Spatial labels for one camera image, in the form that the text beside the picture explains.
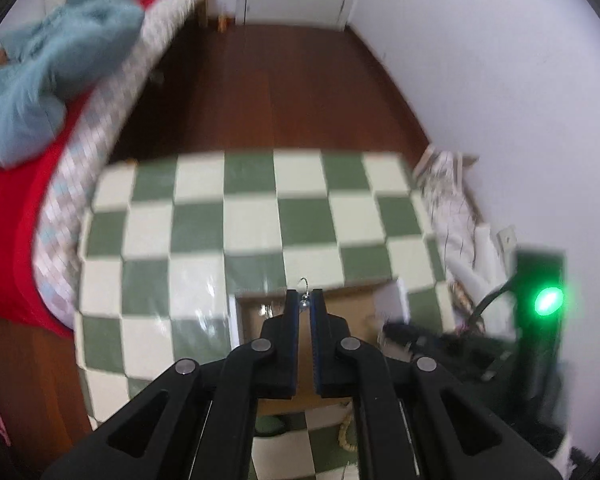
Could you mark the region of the cardboard box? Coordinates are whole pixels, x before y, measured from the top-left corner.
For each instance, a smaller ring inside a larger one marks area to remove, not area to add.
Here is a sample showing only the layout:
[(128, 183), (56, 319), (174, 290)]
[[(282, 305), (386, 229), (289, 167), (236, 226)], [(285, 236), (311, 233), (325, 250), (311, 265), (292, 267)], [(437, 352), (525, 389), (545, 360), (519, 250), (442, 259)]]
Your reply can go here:
[[(344, 318), (353, 337), (374, 346), (378, 344), (385, 322), (403, 322), (410, 317), (406, 289), (400, 278), (326, 288), (323, 295), (327, 312)], [(284, 292), (229, 296), (230, 345), (237, 347), (259, 337), (264, 321), (283, 313), (285, 297)], [(290, 414), (350, 401), (348, 398), (324, 399), (316, 393), (312, 360), (310, 314), (303, 310), (299, 314), (297, 394), (290, 400), (261, 400), (260, 416)]]

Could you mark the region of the black device with green light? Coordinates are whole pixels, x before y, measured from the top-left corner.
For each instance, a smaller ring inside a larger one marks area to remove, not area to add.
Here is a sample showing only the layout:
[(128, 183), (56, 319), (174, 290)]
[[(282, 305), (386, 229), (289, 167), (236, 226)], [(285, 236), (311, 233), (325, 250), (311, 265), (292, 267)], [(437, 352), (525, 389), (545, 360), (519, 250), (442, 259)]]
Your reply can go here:
[(549, 249), (523, 247), (515, 252), (517, 355), (512, 385), (516, 419), (537, 419), (555, 369), (566, 305), (565, 258)]

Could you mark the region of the green white checkered tablecloth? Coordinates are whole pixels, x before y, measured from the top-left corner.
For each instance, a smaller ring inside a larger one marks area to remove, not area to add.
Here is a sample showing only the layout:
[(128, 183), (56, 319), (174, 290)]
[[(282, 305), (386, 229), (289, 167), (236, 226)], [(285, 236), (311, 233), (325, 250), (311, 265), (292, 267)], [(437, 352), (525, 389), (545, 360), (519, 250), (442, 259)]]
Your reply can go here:
[(235, 299), (398, 280), (442, 332), (451, 297), (422, 194), (391, 153), (211, 153), (109, 167), (84, 214), (74, 341), (98, 426), (176, 360), (223, 359)]

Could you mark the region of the grey checkered mattress sheet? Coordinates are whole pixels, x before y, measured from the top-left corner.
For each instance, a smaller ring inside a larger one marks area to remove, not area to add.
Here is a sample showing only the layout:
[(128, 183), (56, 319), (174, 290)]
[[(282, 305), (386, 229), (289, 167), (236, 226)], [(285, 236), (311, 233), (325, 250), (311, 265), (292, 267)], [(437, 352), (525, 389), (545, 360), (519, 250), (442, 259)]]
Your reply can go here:
[(32, 242), (34, 291), (43, 311), (73, 329), (78, 305), (79, 239), (96, 182), (143, 91), (149, 73), (204, 0), (148, 0), (140, 34), (125, 60), (86, 98), (44, 188)]

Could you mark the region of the red bed blanket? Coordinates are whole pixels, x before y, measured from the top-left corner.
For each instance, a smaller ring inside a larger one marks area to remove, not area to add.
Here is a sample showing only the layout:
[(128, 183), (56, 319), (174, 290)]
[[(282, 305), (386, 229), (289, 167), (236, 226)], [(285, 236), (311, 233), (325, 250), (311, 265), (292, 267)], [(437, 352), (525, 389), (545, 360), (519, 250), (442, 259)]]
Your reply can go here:
[[(137, 1), (146, 10), (148, 0)], [(64, 338), (72, 337), (73, 329), (67, 330), (54, 322), (43, 311), (42, 300), (34, 291), (33, 233), (44, 188), (50, 183), (60, 149), (94, 88), (69, 104), (64, 128), (44, 153), (15, 168), (0, 170), (0, 318), (42, 328)]]

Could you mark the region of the small orange bottle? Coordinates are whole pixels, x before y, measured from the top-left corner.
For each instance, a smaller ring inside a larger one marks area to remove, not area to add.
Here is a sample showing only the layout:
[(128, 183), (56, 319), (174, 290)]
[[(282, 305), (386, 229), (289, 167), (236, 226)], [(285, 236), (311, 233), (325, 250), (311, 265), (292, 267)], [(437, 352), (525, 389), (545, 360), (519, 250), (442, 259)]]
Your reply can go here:
[(227, 18), (225, 15), (220, 15), (218, 17), (218, 32), (224, 34), (227, 30)]

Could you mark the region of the blue quilted duvet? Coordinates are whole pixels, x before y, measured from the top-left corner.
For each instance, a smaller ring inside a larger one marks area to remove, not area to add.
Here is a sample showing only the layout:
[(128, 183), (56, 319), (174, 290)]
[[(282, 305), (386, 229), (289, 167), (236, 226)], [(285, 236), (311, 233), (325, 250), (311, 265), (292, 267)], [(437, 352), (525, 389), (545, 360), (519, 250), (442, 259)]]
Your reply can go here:
[(125, 61), (144, 19), (137, 0), (66, 0), (44, 20), (2, 36), (0, 168), (55, 141), (68, 103)]

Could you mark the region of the white wall socket strip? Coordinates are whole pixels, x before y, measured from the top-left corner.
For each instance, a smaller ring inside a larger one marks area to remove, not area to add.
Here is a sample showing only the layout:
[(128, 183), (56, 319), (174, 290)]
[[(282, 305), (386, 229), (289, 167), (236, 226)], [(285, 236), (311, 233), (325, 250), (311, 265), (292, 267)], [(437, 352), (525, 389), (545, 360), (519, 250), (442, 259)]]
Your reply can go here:
[(513, 253), (517, 247), (517, 235), (515, 227), (511, 224), (496, 232), (496, 240), (500, 248), (500, 254), (506, 266), (510, 266)]

